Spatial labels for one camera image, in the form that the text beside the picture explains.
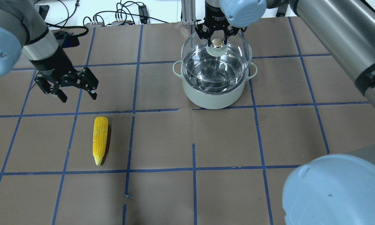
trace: white background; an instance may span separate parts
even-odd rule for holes
[[[147,5],[149,10],[149,16],[155,17],[167,22],[178,22],[180,21],[181,14],[181,1],[180,0],[139,0]],[[205,0],[196,0],[196,18],[204,18],[204,1]],[[75,8],[76,0],[63,0],[63,3],[66,4],[71,14]],[[76,14],[68,21],[67,26],[82,25],[83,18],[86,16],[93,17],[93,15],[99,11],[111,10],[116,11],[116,3],[118,0],[80,0],[80,6],[76,10]],[[375,0],[367,0],[367,2],[375,9]],[[49,5],[50,10],[48,12],[46,22],[49,23],[58,23],[59,21],[67,17],[65,7],[56,0],[43,0],[38,4],[40,5]],[[132,14],[139,14],[137,6],[129,6],[128,9]],[[277,9],[267,9],[263,17],[274,17]],[[100,14],[105,21],[105,24],[112,23],[115,20],[114,13],[102,13]],[[290,7],[288,7],[287,17],[295,16]],[[139,20],[139,17],[134,17],[136,24]],[[151,23],[161,23],[150,19]]]

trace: corn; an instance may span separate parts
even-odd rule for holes
[[[97,117],[94,120],[93,131],[93,156],[96,165],[99,166],[105,154],[105,146],[108,134],[108,119],[105,117]]]

